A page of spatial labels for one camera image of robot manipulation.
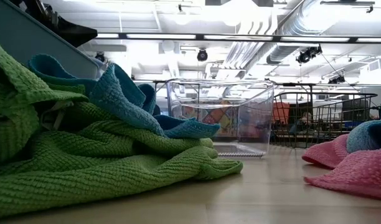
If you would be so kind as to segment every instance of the blue towel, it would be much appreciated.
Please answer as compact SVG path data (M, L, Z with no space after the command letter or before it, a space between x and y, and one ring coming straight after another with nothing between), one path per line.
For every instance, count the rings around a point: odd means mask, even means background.
M364 122L350 132L347 152L376 149L381 149L381 120Z
M49 55L32 57L29 68L54 87L83 85L91 103L136 128L148 129L163 137L211 138L220 128L218 124L204 124L195 119L153 117L157 110L154 88L148 84L136 86L127 73L113 63L98 81L76 78Z

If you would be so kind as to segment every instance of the wire basket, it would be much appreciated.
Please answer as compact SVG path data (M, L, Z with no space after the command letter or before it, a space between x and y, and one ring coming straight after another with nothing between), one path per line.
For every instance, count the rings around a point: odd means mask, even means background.
M307 148L332 141L365 121L380 119L373 93L285 92L274 97L271 144ZM371 111L379 111L378 117Z

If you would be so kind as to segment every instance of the wooden floor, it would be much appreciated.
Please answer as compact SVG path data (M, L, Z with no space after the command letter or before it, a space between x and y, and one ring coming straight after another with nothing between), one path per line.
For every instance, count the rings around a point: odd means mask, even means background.
M240 175L180 183L0 223L381 223L381 201L305 185L304 175L328 170L307 165L301 160L303 152L273 146L264 159L242 159L245 166Z

